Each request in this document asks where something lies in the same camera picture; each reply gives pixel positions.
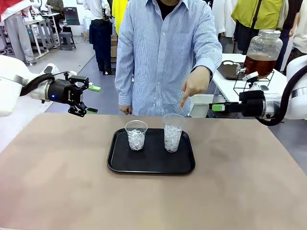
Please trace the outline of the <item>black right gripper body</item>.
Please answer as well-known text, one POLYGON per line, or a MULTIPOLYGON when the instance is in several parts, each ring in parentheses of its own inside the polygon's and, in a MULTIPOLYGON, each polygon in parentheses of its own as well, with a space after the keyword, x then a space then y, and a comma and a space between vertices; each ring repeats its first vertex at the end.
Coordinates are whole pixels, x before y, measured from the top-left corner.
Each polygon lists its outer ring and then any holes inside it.
POLYGON ((261 90, 245 91, 239 94, 239 100, 243 105, 241 114, 244 117, 260 117, 263 114, 264 92, 261 90))

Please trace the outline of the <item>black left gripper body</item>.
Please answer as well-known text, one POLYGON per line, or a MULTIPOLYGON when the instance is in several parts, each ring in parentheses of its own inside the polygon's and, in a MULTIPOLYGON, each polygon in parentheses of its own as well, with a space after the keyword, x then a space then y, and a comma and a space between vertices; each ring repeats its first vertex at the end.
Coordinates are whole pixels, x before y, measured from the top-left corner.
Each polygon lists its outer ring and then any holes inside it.
POLYGON ((81 103, 83 102, 83 91, 71 84, 69 78, 66 80, 56 79, 48 87, 47 98, 61 104, 70 105, 73 101, 81 103))

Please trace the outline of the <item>person left hand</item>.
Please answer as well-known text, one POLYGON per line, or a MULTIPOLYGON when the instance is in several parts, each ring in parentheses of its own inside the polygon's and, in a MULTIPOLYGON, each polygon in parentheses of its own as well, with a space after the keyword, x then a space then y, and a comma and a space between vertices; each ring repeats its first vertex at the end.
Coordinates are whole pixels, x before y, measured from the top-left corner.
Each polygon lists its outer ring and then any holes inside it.
POLYGON ((196 67, 189 76, 185 79, 182 85, 183 95, 180 100, 180 109, 183 108, 185 102, 189 97, 196 94, 203 93, 207 90, 211 81, 211 71, 204 67, 196 67))

